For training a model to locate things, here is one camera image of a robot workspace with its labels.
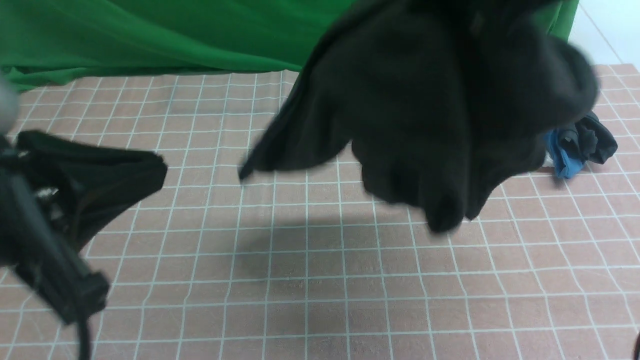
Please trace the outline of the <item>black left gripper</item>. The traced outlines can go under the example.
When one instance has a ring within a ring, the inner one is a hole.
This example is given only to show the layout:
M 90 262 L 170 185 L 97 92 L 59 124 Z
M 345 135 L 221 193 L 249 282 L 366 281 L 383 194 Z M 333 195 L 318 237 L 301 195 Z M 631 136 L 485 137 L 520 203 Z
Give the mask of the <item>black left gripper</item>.
M 162 189 L 158 153 L 74 142 L 44 131 L 1 141 L 1 264 L 65 325 L 106 308 L 110 282 L 80 252 L 135 204 Z

